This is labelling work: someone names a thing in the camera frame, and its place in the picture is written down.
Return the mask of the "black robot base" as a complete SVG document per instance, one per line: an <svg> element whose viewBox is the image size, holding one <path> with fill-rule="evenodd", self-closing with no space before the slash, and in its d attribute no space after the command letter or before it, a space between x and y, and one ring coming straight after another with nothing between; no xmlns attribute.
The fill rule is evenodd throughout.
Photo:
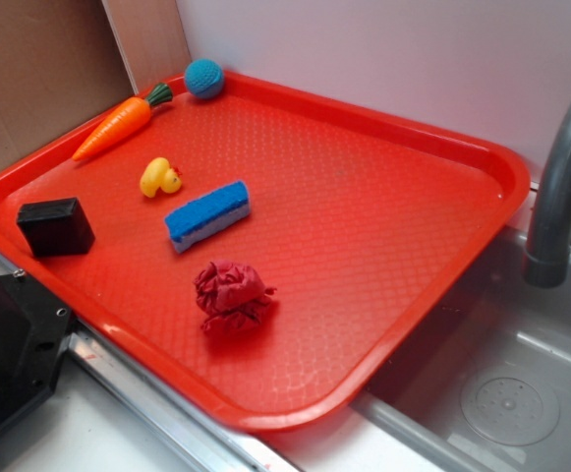
<svg viewBox="0 0 571 472"><path fill-rule="evenodd" d="M34 277L0 275L0 434L54 393L73 324Z"/></svg>

